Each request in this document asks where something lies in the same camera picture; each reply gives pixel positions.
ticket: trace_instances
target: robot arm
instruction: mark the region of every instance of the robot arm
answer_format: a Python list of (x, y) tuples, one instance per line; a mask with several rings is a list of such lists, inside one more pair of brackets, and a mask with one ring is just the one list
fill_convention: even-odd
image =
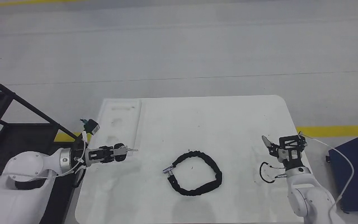
[[(303, 136), (280, 138), (280, 145), (262, 136), (271, 156), (284, 164), (288, 184), (288, 199), (293, 212), (304, 217), (305, 224), (344, 224), (336, 213), (335, 199), (332, 194), (317, 182), (309, 168), (302, 164), (301, 156), (307, 145)], [(297, 185), (309, 184), (299, 188)]]
[[(55, 178), (94, 163), (123, 161), (129, 151), (137, 150), (118, 143), (96, 149), (60, 148), (51, 156), (38, 152), (23, 152), (11, 158), (0, 176), (0, 223), (38, 224), (45, 212)], [(16, 188), (17, 181), (37, 179), (46, 179), (39, 188)]]

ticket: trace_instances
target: black object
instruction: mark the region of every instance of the black object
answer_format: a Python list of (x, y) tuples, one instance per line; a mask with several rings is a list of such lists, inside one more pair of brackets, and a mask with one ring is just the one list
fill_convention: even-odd
[[(1, 120), (14, 100), (49, 123), (8, 123)], [(19, 153), (35, 151), (52, 155), (58, 148), (71, 148), (81, 144), (81, 140), (77, 140), (75, 134), (2, 84), (0, 84), (0, 124), (3, 125), (0, 130), (0, 173), (2, 173), (7, 161)], [(76, 139), (76, 142), (54, 142), (58, 130), (62, 130), (74, 140)], [(56, 178), (46, 211), (40, 223), (63, 223), (72, 198), (72, 184), (75, 180), (76, 176), (74, 174)], [(38, 182), (31, 181), (30, 183), (16, 182), (15, 185), (22, 190), (34, 189), (43, 185), (41, 181), (43, 180)]]
[(214, 172), (216, 173), (215, 174), (216, 180), (206, 183), (203, 186), (196, 188), (195, 190), (186, 190), (186, 189), (183, 189), (180, 187), (175, 176), (171, 174), (168, 177), (168, 181), (172, 185), (172, 188), (175, 191), (179, 192), (181, 195), (185, 195), (185, 196), (202, 195), (202, 194), (205, 194), (207, 192), (210, 192), (210, 191), (218, 188), (222, 184), (223, 173), (220, 171), (220, 169), (218, 168), (215, 161), (210, 156), (208, 156), (207, 154), (205, 154), (203, 152), (200, 152), (200, 151), (187, 152), (187, 153), (179, 156), (177, 158), (177, 160), (175, 162), (173, 162), (172, 165), (173, 165), (173, 167), (176, 167), (180, 162), (184, 161), (185, 159), (190, 158), (190, 157), (195, 157), (195, 156), (204, 160), (204, 162), (206, 164), (208, 164), (214, 170)]
[[(303, 136), (286, 136), (279, 139), (280, 147), (286, 150), (289, 154), (289, 160), (283, 160), (284, 167), (287, 170), (304, 166), (301, 161), (301, 152), (303, 152), (306, 146), (306, 139)], [(292, 157), (292, 151), (297, 151), (297, 158)]]
[(275, 180), (272, 180), (272, 181), (268, 181), (268, 180), (265, 180), (263, 177), (262, 177), (262, 174), (261, 174), (261, 170), (262, 170), (262, 166), (263, 165), (267, 165), (267, 166), (269, 166), (269, 164), (267, 163), (267, 162), (262, 162), (262, 164), (260, 165), (260, 177), (261, 177), (261, 179), (263, 180), (263, 181), (265, 181), (266, 183), (268, 183), (268, 184), (272, 184), (273, 182), (275, 182)]
[(80, 120), (84, 123), (83, 127), (86, 133), (89, 133), (94, 136), (96, 132), (100, 129), (100, 125), (92, 119), (90, 120), (80, 119)]
[[(338, 147), (336, 147), (343, 155), (345, 155), (352, 163), (355, 170), (358, 170), (358, 138), (350, 140)], [(336, 182), (338, 193), (341, 193), (346, 185), (349, 177), (352, 174), (351, 166), (348, 162), (335, 150), (329, 150), (329, 157), (331, 158), (331, 168), (333, 177)], [(354, 174), (349, 183), (342, 199), (340, 200), (341, 208), (344, 212), (358, 211), (358, 177)]]

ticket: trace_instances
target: white table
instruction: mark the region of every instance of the white table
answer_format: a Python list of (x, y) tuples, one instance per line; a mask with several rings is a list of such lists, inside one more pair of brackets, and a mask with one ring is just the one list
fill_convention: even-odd
[[(130, 116), (113, 112), (139, 101), (140, 116), (135, 109)], [(120, 125), (113, 125), (112, 116), (122, 116), (115, 121)], [(280, 165), (261, 136), (278, 143), (280, 137), (296, 134), (278, 96), (107, 99), (97, 120), (101, 130), (90, 147), (118, 139), (130, 147), (135, 143), (139, 151), (123, 162), (88, 169), (76, 207), (80, 224), (302, 221), (290, 208), (285, 179), (266, 184), (258, 175), (262, 161)], [(218, 164), (223, 173), (219, 188), (197, 197), (171, 188), (162, 170), (188, 150), (205, 152)], [(309, 167), (305, 154), (302, 160)], [(199, 158), (182, 162), (173, 173), (186, 189), (214, 179)]]

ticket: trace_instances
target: gray floor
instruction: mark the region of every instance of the gray floor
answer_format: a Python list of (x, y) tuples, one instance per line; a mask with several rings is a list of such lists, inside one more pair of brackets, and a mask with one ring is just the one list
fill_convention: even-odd
[[(296, 126), (357, 125), (357, 9), (354, 0), (0, 7), (0, 81), (74, 132), (107, 97), (277, 94)], [(39, 121), (19, 105), (4, 119)], [(326, 153), (307, 148), (333, 190)]]

